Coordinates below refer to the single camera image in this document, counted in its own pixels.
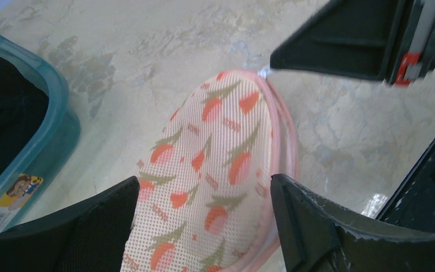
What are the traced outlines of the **black bra in basin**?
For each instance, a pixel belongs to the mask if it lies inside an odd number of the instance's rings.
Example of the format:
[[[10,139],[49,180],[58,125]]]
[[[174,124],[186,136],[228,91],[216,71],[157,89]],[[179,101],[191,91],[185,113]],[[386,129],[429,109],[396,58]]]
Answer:
[[[40,127],[49,97],[0,57],[0,175]]]

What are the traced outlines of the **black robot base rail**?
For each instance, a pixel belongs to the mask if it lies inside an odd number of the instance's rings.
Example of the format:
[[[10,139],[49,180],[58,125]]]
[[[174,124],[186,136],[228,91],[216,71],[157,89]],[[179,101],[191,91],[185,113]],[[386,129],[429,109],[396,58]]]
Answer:
[[[378,213],[377,220],[435,233],[435,139]]]

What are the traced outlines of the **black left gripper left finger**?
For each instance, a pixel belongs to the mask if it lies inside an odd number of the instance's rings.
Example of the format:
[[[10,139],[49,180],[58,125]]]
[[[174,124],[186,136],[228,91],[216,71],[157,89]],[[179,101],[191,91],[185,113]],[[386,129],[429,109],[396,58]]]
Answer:
[[[135,176],[0,233],[0,271],[120,271],[139,194]]]

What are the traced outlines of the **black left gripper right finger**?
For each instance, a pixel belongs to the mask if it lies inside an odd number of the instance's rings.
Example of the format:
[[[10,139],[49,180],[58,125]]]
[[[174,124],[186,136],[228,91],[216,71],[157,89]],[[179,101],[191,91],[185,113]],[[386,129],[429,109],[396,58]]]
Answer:
[[[435,271],[435,233],[361,215],[285,174],[270,192],[286,271]]]

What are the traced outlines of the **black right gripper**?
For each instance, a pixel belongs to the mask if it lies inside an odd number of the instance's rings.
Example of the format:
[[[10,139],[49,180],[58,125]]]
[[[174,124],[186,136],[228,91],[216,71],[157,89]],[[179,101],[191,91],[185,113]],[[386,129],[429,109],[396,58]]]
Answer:
[[[435,1],[405,5],[329,1],[271,53],[270,68],[394,86],[423,79],[435,69]]]

